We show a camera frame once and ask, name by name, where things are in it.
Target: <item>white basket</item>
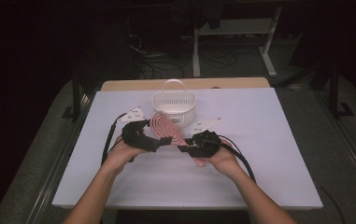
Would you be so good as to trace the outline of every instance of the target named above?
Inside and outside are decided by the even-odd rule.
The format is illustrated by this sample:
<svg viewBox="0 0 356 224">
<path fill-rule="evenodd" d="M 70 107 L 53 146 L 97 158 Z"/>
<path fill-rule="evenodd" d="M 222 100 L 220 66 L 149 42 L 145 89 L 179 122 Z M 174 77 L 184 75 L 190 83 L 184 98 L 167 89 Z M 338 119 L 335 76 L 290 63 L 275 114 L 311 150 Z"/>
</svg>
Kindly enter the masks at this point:
<svg viewBox="0 0 356 224">
<path fill-rule="evenodd" d="M 165 85 L 171 82 L 180 83 L 184 90 L 168 90 Z M 152 104 L 157 111 L 163 111 L 179 128 L 189 126 L 194 120 L 195 94 L 187 91 L 184 83 L 178 79 L 169 79 L 163 84 L 161 91 L 152 97 Z"/>
</svg>

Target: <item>forearm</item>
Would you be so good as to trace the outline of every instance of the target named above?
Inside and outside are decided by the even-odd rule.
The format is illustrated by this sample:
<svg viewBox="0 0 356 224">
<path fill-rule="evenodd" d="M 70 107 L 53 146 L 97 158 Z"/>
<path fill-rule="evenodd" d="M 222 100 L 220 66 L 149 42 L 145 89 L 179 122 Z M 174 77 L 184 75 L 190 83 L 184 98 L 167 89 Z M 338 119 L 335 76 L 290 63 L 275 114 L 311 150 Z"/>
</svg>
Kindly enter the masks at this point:
<svg viewBox="0 0 356 224">
<path fill-rule="evenodd" d="M 99 224 L 117 173 L 102 166 L 64 223 Z"/>
<path fill-rule="evenodd" d="M 231 176 L 257 223 L 296 223 L 243 170 Z"/>
</svg>

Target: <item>person's left hand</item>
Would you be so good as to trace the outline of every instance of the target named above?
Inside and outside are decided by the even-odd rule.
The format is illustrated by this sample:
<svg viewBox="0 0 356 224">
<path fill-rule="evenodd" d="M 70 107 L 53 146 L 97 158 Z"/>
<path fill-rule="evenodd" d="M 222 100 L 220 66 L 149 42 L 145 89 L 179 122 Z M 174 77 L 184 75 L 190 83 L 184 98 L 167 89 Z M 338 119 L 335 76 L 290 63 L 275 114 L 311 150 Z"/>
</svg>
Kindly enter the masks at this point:
<svg viewBox="0 0 356 224">
<path fill-rule="evenodd" d="M 109 169 L 113 169 L 117 174 L 119 174 L 128 161 L 145 152 L 148 151 L 137 147 L 128 146 L 124 143 L 122 137 L 119 136 L 117 137 L 116 144 L 108 154 L 108 157 L 105 160 L 103 166 L 106 166 Z"/>
</svg>

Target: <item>basket handle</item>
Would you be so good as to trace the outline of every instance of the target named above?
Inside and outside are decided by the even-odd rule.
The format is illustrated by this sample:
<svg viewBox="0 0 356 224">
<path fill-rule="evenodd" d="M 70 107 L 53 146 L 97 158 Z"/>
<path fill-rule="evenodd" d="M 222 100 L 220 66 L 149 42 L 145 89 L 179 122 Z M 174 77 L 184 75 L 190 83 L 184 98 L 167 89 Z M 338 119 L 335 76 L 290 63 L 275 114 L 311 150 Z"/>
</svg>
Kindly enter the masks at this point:
<svg viewBox="0 0 356 224">
<path fill-rule="evenodd" d="M 171 83 L 171 82 L 180 83 L 184 87 L 184 91 L 187 91 L 186 85 L 184 85 L 184 83 L 182 81 L 180 81 L 179 79 L 171 78 L 163 84 L 163 89 L 162 89 L 163 92 L 164 92 L 165 85 L 168 83 Z"/>
</svg>

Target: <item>white tabletop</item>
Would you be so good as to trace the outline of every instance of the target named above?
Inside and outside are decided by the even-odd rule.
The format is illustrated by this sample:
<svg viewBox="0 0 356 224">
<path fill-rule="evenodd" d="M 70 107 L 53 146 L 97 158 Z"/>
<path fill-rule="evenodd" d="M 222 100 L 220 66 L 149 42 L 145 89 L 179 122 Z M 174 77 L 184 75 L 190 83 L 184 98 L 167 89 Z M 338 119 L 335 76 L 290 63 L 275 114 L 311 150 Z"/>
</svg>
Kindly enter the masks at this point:
<svg viewBox="0 0 356 224">
<path fill-rule="evenodd" d="M 221 118 L 210 131 L 229 137 L 239 146 L 258 185 L 276 203 L 287 209 L 322 207 L 274 89 L 192 91 L 197 96 L 195 120 Z M 96 94 L 53 205 L 68 208 L 77 203 L 100 167 L 113 121 L 137 106 L 149 119 L 155 112 L 151 104 L 155 92 Z M 117 125 L 112 143 L 123 125 Z M 185 137 L 190 137 L 191 128 L 192 125 L 182 130 Z M 145 133 L 154 137 L 149 128 Z M 234 183 L 211 164 L 197 167 L 187 153 L 176 147 L 160 147 L 125 166 L 113 185 L 107 207 L 245 209 L 246 205 Z"/>
</svg>

